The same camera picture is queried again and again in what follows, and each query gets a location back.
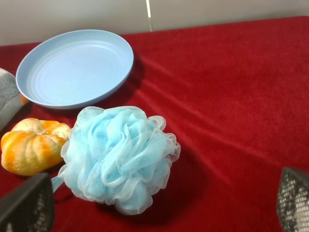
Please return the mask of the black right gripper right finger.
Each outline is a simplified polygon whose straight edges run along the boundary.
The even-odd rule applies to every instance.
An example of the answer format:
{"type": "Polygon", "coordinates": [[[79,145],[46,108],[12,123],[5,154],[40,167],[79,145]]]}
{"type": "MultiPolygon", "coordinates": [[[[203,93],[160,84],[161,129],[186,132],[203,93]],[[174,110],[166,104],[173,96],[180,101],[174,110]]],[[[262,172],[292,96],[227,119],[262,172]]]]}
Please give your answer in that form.
{"type": "Polygon", "coordinates": [[[284,232],[309,230],[309,174],[284,167],[277,194],[277,215],[284,232]]]}

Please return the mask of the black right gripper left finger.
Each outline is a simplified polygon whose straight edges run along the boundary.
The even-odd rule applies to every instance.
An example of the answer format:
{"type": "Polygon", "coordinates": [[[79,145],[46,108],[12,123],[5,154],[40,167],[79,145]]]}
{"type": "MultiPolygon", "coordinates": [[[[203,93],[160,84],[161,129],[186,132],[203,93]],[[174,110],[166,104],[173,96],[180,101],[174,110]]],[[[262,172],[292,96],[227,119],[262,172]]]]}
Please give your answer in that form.
{"type": "Polygon", "coordinates": [[[50,232],[55,218],[52,182],[37,174],[0,200],[2,232],[50,232]]]}

